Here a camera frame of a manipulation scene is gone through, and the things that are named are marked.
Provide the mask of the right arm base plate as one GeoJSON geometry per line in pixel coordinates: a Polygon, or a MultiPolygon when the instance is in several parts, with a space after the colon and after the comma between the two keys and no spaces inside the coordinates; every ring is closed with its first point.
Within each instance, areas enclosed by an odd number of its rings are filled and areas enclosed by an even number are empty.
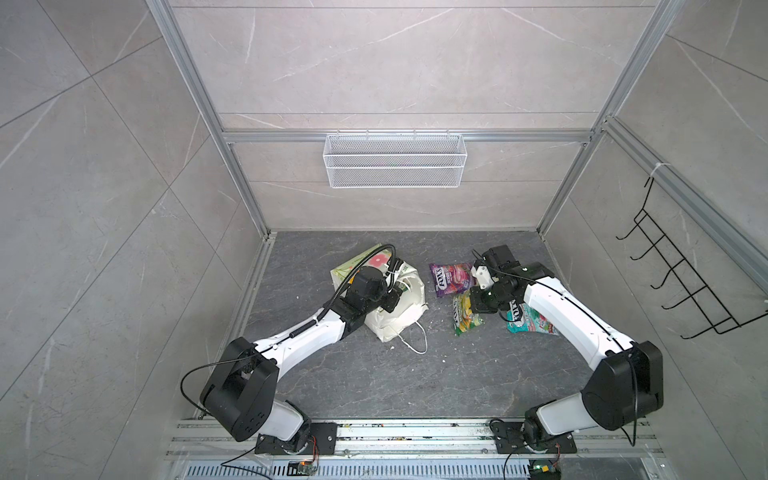
{"type": "Polygon", "coordinates": [[[570,433],[553,436],[536,422],[503,421],[498,418],[488,422],[498,453],[503,454],[575,454],[577,446],[570,433]]]}

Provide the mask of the purple Fox's berries packet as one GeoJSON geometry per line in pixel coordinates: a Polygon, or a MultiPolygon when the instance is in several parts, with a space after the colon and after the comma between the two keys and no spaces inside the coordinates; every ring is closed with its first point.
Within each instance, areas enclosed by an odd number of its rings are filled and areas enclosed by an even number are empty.
{"type": "Polygon", "coordinates": [[[464,293],[475,285],[471,263],[430,264],[429,270],[438,298],[464,293]]]}

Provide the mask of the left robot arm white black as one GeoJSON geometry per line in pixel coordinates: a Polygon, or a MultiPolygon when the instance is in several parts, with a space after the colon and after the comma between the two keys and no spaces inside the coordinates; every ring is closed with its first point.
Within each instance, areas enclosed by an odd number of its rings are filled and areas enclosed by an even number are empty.
{"type": "Polygon", "coordinates": [[[276,399],[280,379],[321,349],[350,336],[372,312],[393,312],[402,295],[396,286],[402,264],[394,245],[373,248],[316,313],[268,338],[232,340],[218,361],[190,371],[210,372],[199,399],[187,394],[186,377],[179,384],[182,396],[216,419],[237,442],[259,435],[279,442],[287,452],[301,452],[309,441],[311,420],[293,404],[276,399]]]}

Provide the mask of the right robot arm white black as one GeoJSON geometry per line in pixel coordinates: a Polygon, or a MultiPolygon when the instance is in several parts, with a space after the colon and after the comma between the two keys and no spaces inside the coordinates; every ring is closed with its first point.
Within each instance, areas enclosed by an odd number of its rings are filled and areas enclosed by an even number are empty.
{"type": "Polygon", "coordinates": [[[500,245],[476,254],[472,275],[474,312],[509,313],[519,321],[529,307],[576,348],[592,371],[579,392],[526,412],[521,436],[528,449],[543,452],[577,430],[621,430],[662,408],[661,351],[600,319],[544,265],[523,265],[508,246],[500,245]]]}

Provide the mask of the green yellow snack packet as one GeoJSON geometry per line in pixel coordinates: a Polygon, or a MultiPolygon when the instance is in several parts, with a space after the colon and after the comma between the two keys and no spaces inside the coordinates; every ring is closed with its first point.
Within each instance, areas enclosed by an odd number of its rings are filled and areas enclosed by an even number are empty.
{"type": "Polygon", "coordinates": [[[483,324],[482,317],[472,308],[470,292],[456,295],[452,300],[454,331],[460,336],[483,324]]]}

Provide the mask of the aluminium rail frame front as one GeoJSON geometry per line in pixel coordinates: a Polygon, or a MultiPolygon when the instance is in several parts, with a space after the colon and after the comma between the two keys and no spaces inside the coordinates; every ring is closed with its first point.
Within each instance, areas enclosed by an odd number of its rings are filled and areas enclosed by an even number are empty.
{"type": "Polygon", "coordinates": [[[517,419],[322,419],[304,450],[235,442],[216,422],[182,420],[161,479],[674,479],[645,420],[609,432],[568,433],[544,450],[524,445],[517,419]]]}

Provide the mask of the teal cherry mint packet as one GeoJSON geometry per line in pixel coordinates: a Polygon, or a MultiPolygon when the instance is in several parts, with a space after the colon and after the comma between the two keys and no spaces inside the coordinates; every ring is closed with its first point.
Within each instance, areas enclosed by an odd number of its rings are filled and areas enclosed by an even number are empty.
{"type": "Polygon", "coordinates": [[[511,333],[559,335],[558,330],[543,315],[525,303],[515,304],[504,319],[511,333]]]}

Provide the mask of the white paper gift bag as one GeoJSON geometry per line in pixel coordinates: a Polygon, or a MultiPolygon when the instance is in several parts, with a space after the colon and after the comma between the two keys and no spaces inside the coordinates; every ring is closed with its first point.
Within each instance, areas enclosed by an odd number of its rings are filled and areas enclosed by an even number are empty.
{"type": "MultiPolygon", "coordinates": [[[[333,287],[339,287],[347,274],[364,258],[369,257],[365,266],[374,267],[385,276],[387,262],[391,258],[390,249],[384,249],[380,244],[356,255],[352,259],[342,263],[330,271],[333,287]]],[[[419,322],[422,315],[428,310],[425,295],[424,282],[419,273],[412,279],[411,288],[403,293],[400,302],[393,313],[387,313],[380,307],[369,313],[365,318],[365,325],[383,343],[394,338],[401,342],[417,355],[425,355],[428,351],[428,339],[425,328],[419,322]],[[417,326],[423,335],[424,348],[419,350],[402,337],[402,332],[411,326],[417,326]]]]}

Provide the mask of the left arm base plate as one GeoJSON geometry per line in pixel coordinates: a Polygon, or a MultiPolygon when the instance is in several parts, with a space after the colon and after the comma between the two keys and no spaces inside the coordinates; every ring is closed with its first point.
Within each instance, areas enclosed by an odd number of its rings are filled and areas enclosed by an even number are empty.
{"type": "Polygon", "coordinates": [[[302,426],[287,441],[273,436],[260,435],[256,444],[256,454],[271,455],[333,455],[337,443],[339,425],[333,422],[311,423],[302,426]]]}

